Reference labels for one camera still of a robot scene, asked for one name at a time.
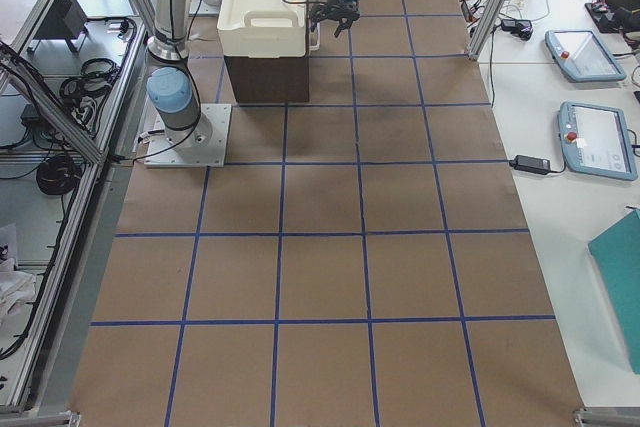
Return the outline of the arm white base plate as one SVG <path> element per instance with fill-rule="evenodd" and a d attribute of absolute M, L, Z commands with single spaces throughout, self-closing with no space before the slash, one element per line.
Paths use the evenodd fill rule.
<path fill-rule="evenodd" d="M 153 130 L 161 133 L 149 138 L 144 164 L 156 168 L 223 167 L 231 112 L 230 104 L 203 104 L 193 133 L 166 130 L 157 114 Z"/>
<path fill-rule="evenodd" d="M 190 0 L 189 15 L 218 16 L 222 0 Z"/>

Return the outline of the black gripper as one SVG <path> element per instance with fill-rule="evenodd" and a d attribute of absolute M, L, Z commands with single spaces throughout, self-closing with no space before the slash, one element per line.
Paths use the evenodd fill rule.
<path fill-rule="evenodd" d="M 360 17 L 357 1 L 339 1 L 337 3 L 321 2 L 314 5 L 309 12 L 309 29 L 315 31 L 325 20 L 338 22 L 334 36 L 349 31 L 353 23 Z"/>

